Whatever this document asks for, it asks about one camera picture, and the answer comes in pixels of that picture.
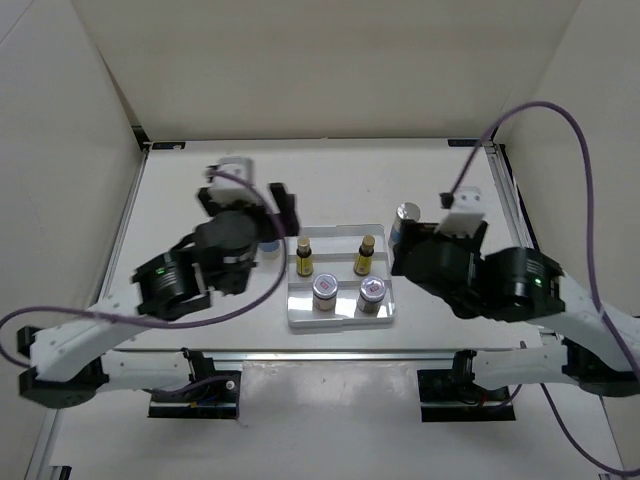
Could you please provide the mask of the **small yellow bottle front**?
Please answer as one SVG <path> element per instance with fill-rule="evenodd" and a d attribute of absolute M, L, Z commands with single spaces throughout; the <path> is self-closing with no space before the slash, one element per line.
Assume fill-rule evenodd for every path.
<path fill-rule="evenodd" d="M 373 254 L 375 253 L 375 238 L 365 235 L 356 255 L 353 271 L 356 275 L 366 276 L 371 271 Z"/>

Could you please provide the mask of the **spice jar white lid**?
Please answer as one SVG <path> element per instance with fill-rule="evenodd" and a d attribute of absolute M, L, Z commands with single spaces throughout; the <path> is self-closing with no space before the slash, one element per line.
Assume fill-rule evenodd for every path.
<path fill-rule="evenodd" d="M 382 305 L 386 291 L 386 285 L 380 277 L 365 277 L 359 287 L 358 310 L 365 314 L 376 313 Z"/>
<path fill-rule="evenodd" d="M 319 311 L 330 311 L 335 308 L 339 283 L 330 273 L 318 274 L 312 283 L 313 308 Z"/>

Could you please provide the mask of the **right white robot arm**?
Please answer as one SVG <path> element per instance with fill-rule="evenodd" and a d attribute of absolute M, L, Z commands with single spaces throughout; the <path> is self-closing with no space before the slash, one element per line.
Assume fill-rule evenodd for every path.
<path fill-rule="evenodd" d="M 406 221 L 394 247 L 392 273 L 442 299 L 465 320 L 526 323 L 561 335 L 558 343 L 508 351 L 457 352 L 443 383 L 460 399 L 513 384 L 575 385 L 602 397 L 639 392 L 624 353 L 639 353 L 639 321 L 595 305 L 589 292 L 543 253 L 509 247 L 482 255 L 487 230 L 448 236 L 435 223 Z"/>

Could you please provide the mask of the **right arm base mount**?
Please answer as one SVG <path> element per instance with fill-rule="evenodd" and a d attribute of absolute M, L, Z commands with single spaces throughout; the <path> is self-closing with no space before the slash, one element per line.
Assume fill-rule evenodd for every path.
<path fill-rule="evenodd" d="M 462 350 L 449 369 L 417 371 L 423 423 L 487 423 L 516 420 L 514 394 L 508 387 L 487 390 L 474 383 L 473 360 L 477 352 Z"/>

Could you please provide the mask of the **small yellow bottle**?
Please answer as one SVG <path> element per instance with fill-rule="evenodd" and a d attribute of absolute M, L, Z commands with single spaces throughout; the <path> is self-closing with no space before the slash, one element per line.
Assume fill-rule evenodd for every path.
<path fill-rule="evenodd" d="M 313 260 L 310 239 L 301 236 L 296 246 L 296 272 L 301 277 L 309 277 L 313 273 Z"/>
<path fill-rule="evenodd" d="M 356 255 L 353 271 L 356 275 L 366 276 L 371 271 L 373 254 L 375 253 L 375 238 L 365 235 Z"/>

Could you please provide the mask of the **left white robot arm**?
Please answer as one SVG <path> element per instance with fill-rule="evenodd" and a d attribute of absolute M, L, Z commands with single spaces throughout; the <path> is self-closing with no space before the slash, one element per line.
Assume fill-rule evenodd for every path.
<path fill-rule="evenodd" d="M 159 403 L 231 401 L 239 373 L 217 370 L 199 350 L 146 356 L 118 347 L 150 329 L 184 328 L 183 317 L 209 309 L 214 292 L 245 292 L 259 245 L 283 244 L 299 232 L 295 196 L 281 183 L 268 188 L 273 206 L 246 181 L 231 191 L 220 183 L 201 188 L 208 221 L 139 266 L 125 294 L 72 310 L 73 320 L 56 327 L 21 328 L 16 346 L 28 362 L 19 396 L 49 409 L 116 390 L 142 390 Z"/>

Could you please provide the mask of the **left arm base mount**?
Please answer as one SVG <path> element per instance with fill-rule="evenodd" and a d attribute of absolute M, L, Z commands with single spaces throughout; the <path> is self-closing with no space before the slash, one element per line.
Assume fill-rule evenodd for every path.
<path fill-rule="evenodd" d="M 189 383 L 177 390 L 147 390 L 147 417 L 152 419 L 237 420 L 240 415 L 241 370 L 219 370 L 201 351 L 184 348 Z"/>

